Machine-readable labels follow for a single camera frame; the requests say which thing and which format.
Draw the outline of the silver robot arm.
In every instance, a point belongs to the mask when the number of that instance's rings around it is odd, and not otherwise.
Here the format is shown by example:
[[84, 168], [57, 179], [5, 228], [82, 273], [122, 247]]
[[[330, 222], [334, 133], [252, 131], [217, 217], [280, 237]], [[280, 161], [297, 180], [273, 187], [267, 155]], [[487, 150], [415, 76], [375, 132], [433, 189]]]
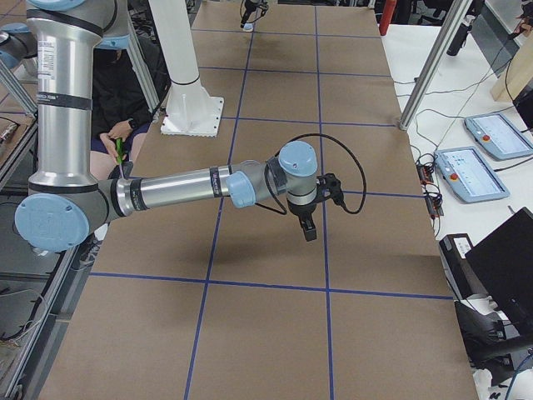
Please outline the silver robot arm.
[[269, 5], [265, 0], [242, 1], [240, 7], [241, 28], [244, 28], [247, 24], [253, 24], [257, 20], [263, 18], [268, 9]]
[[90, 172], [94, 48], [125, 48], [133, 33], [124, 1], [30, 1], [37, 38], [38, 168], [17, 207], [19, 234], [35, 248], [61, 252], [114, 219], [177, 203], [229, 197], [238, 208], [285, 194], [306, 240], [316, 238], [314, 148], [299, 140], [266, 162], [165, 177], [97, 180]]

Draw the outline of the person's hand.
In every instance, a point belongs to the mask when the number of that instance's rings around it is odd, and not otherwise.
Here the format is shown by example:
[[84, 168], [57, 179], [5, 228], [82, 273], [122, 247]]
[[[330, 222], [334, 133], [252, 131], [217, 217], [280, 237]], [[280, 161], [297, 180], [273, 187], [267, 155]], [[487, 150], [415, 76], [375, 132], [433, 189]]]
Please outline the person's hand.
[[99, 135], [103, 143], [109, 143], [111, 140], [121, 139], [126, 141], [131, 135], [133, 128], [128, 120], [117, 122], [109, 132], [104, 132]]

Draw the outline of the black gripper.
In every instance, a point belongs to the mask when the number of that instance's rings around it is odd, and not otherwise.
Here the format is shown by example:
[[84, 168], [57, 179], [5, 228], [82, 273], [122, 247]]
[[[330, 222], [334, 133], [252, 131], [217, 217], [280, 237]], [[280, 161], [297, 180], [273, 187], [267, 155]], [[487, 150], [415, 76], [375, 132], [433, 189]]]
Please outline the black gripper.
[[243, 27], [250, 16], [257, 10], [258, 2], [243, 2], [241, 5], [241, 26]]
[[305, 240], [307, 242], [316, 240], [316, 225], [312, 218], [312, 214], [316, 211], [316, 204], [312, 202], [305, 205], [298, 205], [288, 201], [287, 205], [289, 211], [298, 217]]

